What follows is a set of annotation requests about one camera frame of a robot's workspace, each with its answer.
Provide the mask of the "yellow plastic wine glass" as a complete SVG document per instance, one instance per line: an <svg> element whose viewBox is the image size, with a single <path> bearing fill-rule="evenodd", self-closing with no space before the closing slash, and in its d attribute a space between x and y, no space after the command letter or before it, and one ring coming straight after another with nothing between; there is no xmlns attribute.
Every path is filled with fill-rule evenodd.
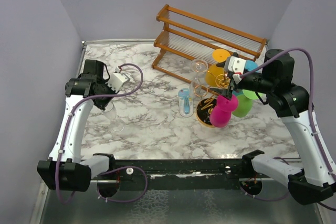
<svg viewBox="0 0 336 224"><path fill-rule="evenodd" d="M215 61L213 65L211 65L206 74L205 74L205 83L210 87L218 87L222 86L222 82L226 79L225 72L222 67L218 67L216 64L224 62L230 53L226 49L216 49L212 53L212 57Z"/></svg>

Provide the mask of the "blue plastic wine glass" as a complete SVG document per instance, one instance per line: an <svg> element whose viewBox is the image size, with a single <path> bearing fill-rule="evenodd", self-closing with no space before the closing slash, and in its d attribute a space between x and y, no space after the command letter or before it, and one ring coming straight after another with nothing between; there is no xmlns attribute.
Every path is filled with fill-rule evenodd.
<svg viewBox="0 0 336 224"><path fill-rule="evenodd" d="M247 69L247 71L251 71L251 70L253 70L257 67L258 67L258 64L255 63L254 61L247 60L246 63L245 63L245 69ZM243 91L242 90L233 91L233 94L235 96L239 96L239 95L243 94Z"/></svg>

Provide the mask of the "green plastic wine glass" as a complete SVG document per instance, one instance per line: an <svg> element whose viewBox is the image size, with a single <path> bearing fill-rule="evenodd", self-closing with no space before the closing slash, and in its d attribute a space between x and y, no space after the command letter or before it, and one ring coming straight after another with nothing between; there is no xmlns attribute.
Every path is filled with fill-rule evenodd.
<svg viewBox="0 0 336 224"><path fill-rule="evenodd" d="M255 91L242 90L237 96L238 107L232 112L232 115L238 118L245 117L253 107L254 101L258 100L262 93L256 93Z"/></svg>

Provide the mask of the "clear wine glass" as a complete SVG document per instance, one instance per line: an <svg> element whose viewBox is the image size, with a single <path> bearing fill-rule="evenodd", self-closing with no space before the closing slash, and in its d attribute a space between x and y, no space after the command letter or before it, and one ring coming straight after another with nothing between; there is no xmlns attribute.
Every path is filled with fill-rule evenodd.
<svg viewBox="0 0 336 224"><path fill-rule="evenodd" d="M190 95L193 98L200 98L205 96L206 90L203 88L204 76L208 70L208 64L202 59L194 59L190 65L194 77L190 83Z"/></svg>
<svg viewBox="0 0 336 224"><path fill-rule="evenodd" d="M110 121L110 129L114 132L121 132L124 130L124 122L118 117L117 110L113 102L109 102L102 113Z"/></svg>

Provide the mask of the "pink plastic wine glass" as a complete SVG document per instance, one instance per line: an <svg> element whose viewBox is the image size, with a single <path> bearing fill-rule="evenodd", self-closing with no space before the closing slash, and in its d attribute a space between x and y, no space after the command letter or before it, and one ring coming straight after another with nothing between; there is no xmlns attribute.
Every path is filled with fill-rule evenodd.
<svg viewBox="0 0 336 224"><path fill-rule="evenodd" d="M217 98L217 103L212 110L209 120L214 127L225 127L232 116L232 112L238 107L238 99L235 95L232 95L231 99L219 95Z"/></svg>

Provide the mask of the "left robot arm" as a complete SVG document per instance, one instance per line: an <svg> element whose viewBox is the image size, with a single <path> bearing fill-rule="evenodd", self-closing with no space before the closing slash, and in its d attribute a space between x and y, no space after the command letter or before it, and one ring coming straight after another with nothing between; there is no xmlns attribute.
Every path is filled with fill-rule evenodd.
<svg viewBox="0 0 336 224"><path fill-rule="evenodd" d="M93 107L105 110L110 96L116 94L103 77L107 72L105 63L86 60L83 72L66 83L60 132L47 160L37 165L38 174L51 190L84 192L97 175L104 179L115 175L116 166L110 162L110 154L81 159L81 142L90 111Z"/></svg>

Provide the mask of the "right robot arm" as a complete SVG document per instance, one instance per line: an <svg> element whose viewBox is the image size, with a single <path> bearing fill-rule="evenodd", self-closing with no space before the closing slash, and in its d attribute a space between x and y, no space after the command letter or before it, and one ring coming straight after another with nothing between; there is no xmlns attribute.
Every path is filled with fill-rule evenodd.
<svg viewBox="0 0 336 224"><path fill-rule="evenodd" d="M242 157L241 171L246 177L261 173L286 186L294 200L302 205L322 204L335 193L335 162L319 131L313 107L314 88L292 82L295 61L289 50L271 49L264 63L248 70L246 61L233 54L219 62L229 84L216 89L217 104L210 115L215 127L224 123L224 114L238 106L234 91L247 90L266 99L289 131L300 155L302 167L294 167L256 150Z"/></svg>

